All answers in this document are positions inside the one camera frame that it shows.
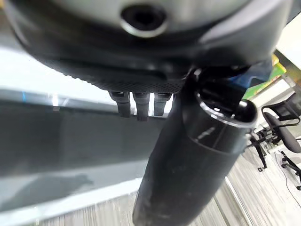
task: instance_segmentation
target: textured black plastic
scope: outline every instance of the textured black plastic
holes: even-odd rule
[[[197,102],[181,103],[176,97],[137,195],[135,226],[188,225],[209,203],[244,151],[248,128],[217,120],[212,123],[209,115],[202,115]]]
[[[253,0],[221,21],[146,40],[50,0],[6,0],[5,11],[25,49],[58,71],[110,91],[178,93],[192,65],[252,65],[270,57],[291,3]]]

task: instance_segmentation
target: chair armrest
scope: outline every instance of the chair armrest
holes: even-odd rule
[[[272,126],[272,128],[279,128],[279,127],[286,127],[286,126],[297,126],[300,123],[300,118],[296,118],[298,120],[298,122],[296,123],[290,123],[290,124],[285,124],[285,125],[280,125],[280,126]]]

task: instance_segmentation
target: office chair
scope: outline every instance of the office chair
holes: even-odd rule
[[[264,109],[273,110],[276,115],[279,116],[277,119],[269,112],[264,112]],[[258,152],[258,155],[263,163],[263,168],[258,168],[259,171],[267,168],[267,164],[264,159],[264,151],[262,150],[260,143],[268,142],[277,145],[281,140],[288,150],[294,153],[301,153],[301,147],[292,133],[286,128],[288,126],[296,126],[300,123],[299,116],[301,115],[301,104],[300,98],[296,93],[292,94],[287,100],[284,100],[280,103],[273,105],[266,105],[261,108],[262,115],[269,127],[257,133],[259,139],[256,140],[254,136],[251,136],[250,141],[252,142],[249,146],[254,146]],[[282,124],[282,121],[287,120],[297,120],[297,122]],[[286,154],[282,151],[281,154],[284,156],[283,161],[287,162],[282,164],[283,168],[290,167],[296,171],[296,174],[300,176],[301,180],[301,170],[292,162]]]

